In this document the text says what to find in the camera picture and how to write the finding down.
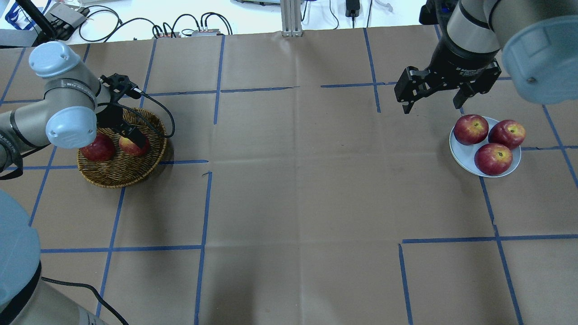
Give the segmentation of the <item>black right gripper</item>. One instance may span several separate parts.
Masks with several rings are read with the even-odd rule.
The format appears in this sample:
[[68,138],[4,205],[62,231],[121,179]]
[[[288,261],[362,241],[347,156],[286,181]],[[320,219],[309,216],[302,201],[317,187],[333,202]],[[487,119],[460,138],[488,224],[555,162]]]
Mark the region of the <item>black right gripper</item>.
[[502,73],[495,53],[472,53],[450,43],[438,43],[427,68],[407,66],[400,75],[394,93],[409,114],[413,105],[439,91],[457,90],[455,109],[469,98],[488,93]]

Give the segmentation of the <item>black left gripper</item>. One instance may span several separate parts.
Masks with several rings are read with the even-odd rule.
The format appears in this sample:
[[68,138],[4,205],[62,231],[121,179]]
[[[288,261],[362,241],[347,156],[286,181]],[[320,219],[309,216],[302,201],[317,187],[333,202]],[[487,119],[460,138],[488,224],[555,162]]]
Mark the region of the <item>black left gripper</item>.
[[138,127],[131,127],[130,123],[123,119],[124,109],[118,103],[99,103],[97,105],[97,127],[109,128],[114,132],[122,132],[122,136],[130,139],[139,147],[145,145],[147,138]]

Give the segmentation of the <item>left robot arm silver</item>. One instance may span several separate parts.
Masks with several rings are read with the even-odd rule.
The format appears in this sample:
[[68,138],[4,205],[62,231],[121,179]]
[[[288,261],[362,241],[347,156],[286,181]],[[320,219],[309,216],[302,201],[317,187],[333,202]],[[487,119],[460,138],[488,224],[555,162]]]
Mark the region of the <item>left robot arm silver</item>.
[[[50,144],[79,149],[97,128],[111,128],[143,147],[142,132],[123,120],[118,100],[135,85],[127,76],[96,78],[80,56],[60,41],[37,46],[29,66],[43,80],[43,99],[1,115],[1,170],[23,174],[23,158]],[[104,321],[62,294],[42,276],[41,243],[29,215],[1,192],[1,323],[3,325],[103,325]]]

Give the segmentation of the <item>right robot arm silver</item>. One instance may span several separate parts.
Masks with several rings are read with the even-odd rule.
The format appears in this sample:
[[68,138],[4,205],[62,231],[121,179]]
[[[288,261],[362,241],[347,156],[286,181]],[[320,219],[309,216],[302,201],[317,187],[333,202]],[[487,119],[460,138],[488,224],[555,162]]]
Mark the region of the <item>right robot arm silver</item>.
[[505,71],[524,100],[576,100],[578,4],[575,0],[428,0],[422,25],[441,37],[424,70],[408,66],[394,92],[405,114],[416,101],[457,90],[455,108],[488,93]]

